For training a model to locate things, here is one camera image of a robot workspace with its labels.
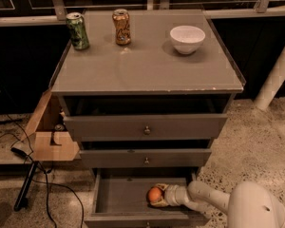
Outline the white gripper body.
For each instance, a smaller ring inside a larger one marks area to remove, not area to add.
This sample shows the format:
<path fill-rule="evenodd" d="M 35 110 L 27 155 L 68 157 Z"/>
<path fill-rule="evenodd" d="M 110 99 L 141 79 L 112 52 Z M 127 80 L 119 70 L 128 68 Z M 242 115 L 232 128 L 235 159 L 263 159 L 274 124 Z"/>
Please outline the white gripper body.
<path fill-rule="evenodd" d="M 187 188 L 176 184 L 170 184 L 164 191 L 164 200 L 169 206 L 186 205 L 189 201 Z"/>

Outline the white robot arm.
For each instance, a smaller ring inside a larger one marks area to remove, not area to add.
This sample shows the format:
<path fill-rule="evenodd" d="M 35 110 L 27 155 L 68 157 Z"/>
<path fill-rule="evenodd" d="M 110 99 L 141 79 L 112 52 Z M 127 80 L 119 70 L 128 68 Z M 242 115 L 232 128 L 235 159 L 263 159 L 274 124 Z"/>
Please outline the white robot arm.
<path fill-rule="evenodd" d="M 241 182 L 230 194 L 198 180 L 187 186 L 157 183 L 147 192 L 147 200 L 157 208 L 183 205 L 200 213 L 210 204 L 227 216 L 228 228 L 285 228 L 285 206 L 251 181 Z"/>

